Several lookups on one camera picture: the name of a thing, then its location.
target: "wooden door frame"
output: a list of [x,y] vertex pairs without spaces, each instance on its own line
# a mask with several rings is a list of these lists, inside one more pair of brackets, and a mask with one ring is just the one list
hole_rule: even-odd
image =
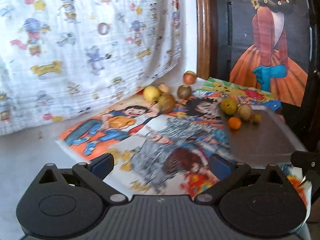
[[196,0],[197,76],[208,79],[216,74],[218,21],[216,0]]

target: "metal screw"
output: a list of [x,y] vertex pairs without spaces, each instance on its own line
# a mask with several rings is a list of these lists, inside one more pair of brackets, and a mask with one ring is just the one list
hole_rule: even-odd
[[200,194],[197,196],[197,200],[200,202],[209,202],[212,200],[212,196],[209,194]]
[[125,200],[125,195],[123,194],[113,194],[110,196],[110,200],[113,202],[122,202]]

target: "blue shoe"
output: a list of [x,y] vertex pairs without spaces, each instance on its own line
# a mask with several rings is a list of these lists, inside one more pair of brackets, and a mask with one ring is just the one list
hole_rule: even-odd
[[87,143],[85,150],[84,150],[84,156],[89,156],[92,151],[95,149],[95,147],[97,146],[97,144],[95,142],[89,142]]
[[84,143],[84,142],[86,142],[88,140],[89,140],[88,137],[83,137],[83,138],[80,138],[80,139],[76,139],[76,140],[72,141],[72,145],[78,146],[79,144],[82,144],[82,143]]

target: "blue pants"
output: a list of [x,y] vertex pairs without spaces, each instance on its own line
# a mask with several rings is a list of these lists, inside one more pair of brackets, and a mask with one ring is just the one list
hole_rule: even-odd
[[[100,124],[96,124],[94,125],[88,132],[88,134],[90,135],[96,135],[98,132],[98,129],[101,127]],[[100,142],[106,142],[112,139],[117,139],[119,141],[123,141],[124,139],[127,139],[128,137],[130,137],[130,135],[128,135],[127,132],[125,131],[118,131],[116,129],[113,130],[108,130],[108,131],[101,131],[102,133],[104,133],[104,136],[101,136],[98,138],[98,141]]]

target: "orange skirt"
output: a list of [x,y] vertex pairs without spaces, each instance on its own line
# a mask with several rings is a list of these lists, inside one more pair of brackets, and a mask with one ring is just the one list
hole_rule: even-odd
[[[274,49],[271,66],[280,64],[279,51]],[[260,50],[252,45],[242,54],[230,73],[230,82],[260,89],[256,75],[252,71],[261,66]],[[301,106],[307,84],[307,73],[292,59],[288,58],[288,74],[284,78],[271,78],[271,93],[281,102]]]

